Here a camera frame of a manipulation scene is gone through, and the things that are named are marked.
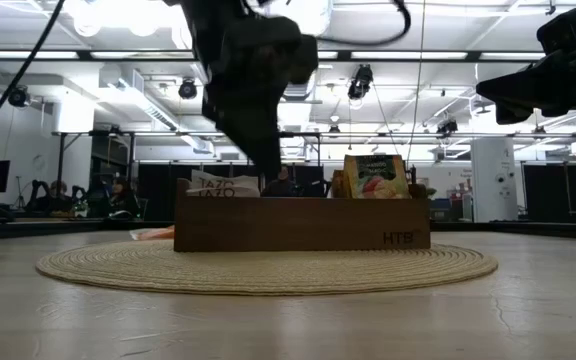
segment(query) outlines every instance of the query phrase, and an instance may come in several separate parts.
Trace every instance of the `woven rug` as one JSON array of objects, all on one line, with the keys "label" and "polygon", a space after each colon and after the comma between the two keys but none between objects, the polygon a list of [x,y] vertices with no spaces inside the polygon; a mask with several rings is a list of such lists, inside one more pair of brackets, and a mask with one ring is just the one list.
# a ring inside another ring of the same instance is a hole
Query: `woven rug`
[{"label": "woven rug", "polygon": [[474,250],[176,253],[171,240],[86,246],[48,255],[40,273],[118,289],[194,294],[314,295],[410,289],[489,274]]}]

